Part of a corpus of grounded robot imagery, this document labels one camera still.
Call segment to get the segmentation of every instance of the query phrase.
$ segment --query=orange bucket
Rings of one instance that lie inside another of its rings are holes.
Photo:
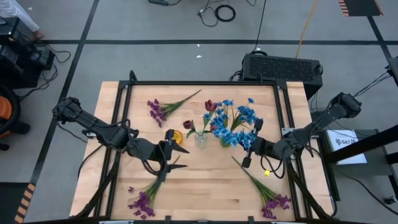
[[[11,117],[11,114],[12,114],[12,106],[10,101],[5,97],[0,96],[0,118],[9,119]],[[0,134],[0,138],[3,138],[9,133],[10,131],[6,131],[5,133]]]

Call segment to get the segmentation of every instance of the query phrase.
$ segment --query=yellow object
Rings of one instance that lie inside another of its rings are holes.
[[[174,130],[173,139],[175,140],[175,142],[177,144],[181,144],[182,139],[183,139],[183,135],[182,135],[181,131]]]
[[[297,53],[296,53],[296,58],[299,56],[299,52],[300,52],[300,48],[301,48],[301,43],[303,42],[305,31],[307,30],[308,23],[309,23],[310,20],[311,20],[312,14],[313,14],[313,12],[315,11],[315,8],[317,7],[317,4],[318,4],[318,0],[315,0],[315,2],[313,3],[312,9],[311,9],[310,15],[308,16],[308,19],[307,19],[307,21],[305,22],[303,32],[301,33],[300,43],[298,44],[298,49],[297,49]]]

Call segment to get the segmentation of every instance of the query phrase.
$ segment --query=gray floor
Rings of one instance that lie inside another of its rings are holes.
[[[375,17],[385,40],[398,40],[395,0],[377,0],[384,17]],[[94,0],[19,0],[41,26],[48,40],[79,40]],[[255,39],[261,18],[262,0],[255,7],[243,0],[230,0],[237,16],[233,22],[214,28],[205,27],[197,11],[206,0],[183,0],[174,7],[149,4],[146,0],[100,0],[88,33],[89,40],[185,40]],[[299,40],[312,7],[312,0],[268,0],[260,38],[262,40]],[[212,23],[211,14],[205,22]],[[366,17],[345,17],[337,0],[321,0],[305,34],[306,40],[377,40]],[[74,56],[77,45],[53,45]],[[125,80],[134,70],[139,80],[227,80],[240,69],[252,44],[86,44],[81,52],[68,96],[80,99],[94,112],[102,81]],[[259,45],[269,55],[294,57],[296,45]],[[393,57],[398,46],[388,46]],[[378,45],[303,45],[301,58],[321,61],[325,73],[319,91],[318,107],[339,92],[355,93],[384,73],[386,58]],[[37,91],[22,104],[21,120],[32,126],[25,136],[8,136],[12,149],[1,152],[0,182],[28,182],[51,121],[72,59],[57,64],[59,75],[50,87]],[[359,100],[363,110],[355,119],[341,120],[349,128],[384,130],[398,123],[398,89],[390,79],[369,90]],[[75,133],[81,128],[67,126]],[[396,152],[397,145],[387,147]],[[56,129],[45,160],[26,221],[66,218],[76,187],[76,173],[85,145]],[[336,176],[341,201],[337,217],[368,223],[397,223],[398,218],[381,207],[356,182]],[[361,178],[380,198],[393,194],[387,177]],[[398,210],[398,205],[391,208]]]

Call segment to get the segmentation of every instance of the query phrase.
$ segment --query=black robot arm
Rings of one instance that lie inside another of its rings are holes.
[[[286,169],[289,177],[297,184],[302,191],[304,197],[308,200],[314,212],[318,215],[319,219],[332,219],[321,206],[317,203],[308,189],[300,180],[299,175],[294,170],[290,158],[292,154],[301,156],[304,147],[310,140],[310,136],[327,127],[333,121],[340,118],[354,118],[361,111],[361,103],[358,102],[350,94],[340,93],[335,96],[326,107],[324,114],[307,125],[304,128],[296,129],[295,131],[285,134],[280,141],[273,143],[258,137],[258,131],[262,128],[262,120],[257,119],[254,124],[254,134],[256,140],[253,142],[250,149],[245,149],[248,154],[243,159],[242,166],[248,168],[251,162],[251,153],[254,152],[258,156],[269,156],[277,160],[286,161]]]
[[[76,122],[96,134],[99,143],[106,147],[111,147],[121,153],[127,151],[130,156],[136,157],[146,164],[146,160],[159,162],[160,171],[165,171],[166,167],[169,168],[167,172],[174,168],[184,167],[183,165],[175,164],[167,165],[167,161],[171,159],[172,150],[189,153],[172,139],[174,135],[174,130],[172,129],[166,132],[164,141],[153,144],[146,139],[137,138],[139,132],[129,127],[129,120],[116,124],[107,124],[83,110],[79,100],[76,98],[68,97],[62,99],[52,112],[57,121],[61,121],[63,124]]]

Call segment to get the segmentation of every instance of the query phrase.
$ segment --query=dark red flower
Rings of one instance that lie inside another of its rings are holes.
[[[184,123],[182,123],[182,125],[184,126],[185,129],[192,129],[193,121],[184,121]]]
[[[210,126],[210,131],[215,131],[215,130],[217,130],[217,128],[218,128],[217,126],[211,125],[211,126]]]
[[[205,102],[205,108],[207,111],[215,111],[217,109],[217,103],[213,103],[211,100]]]

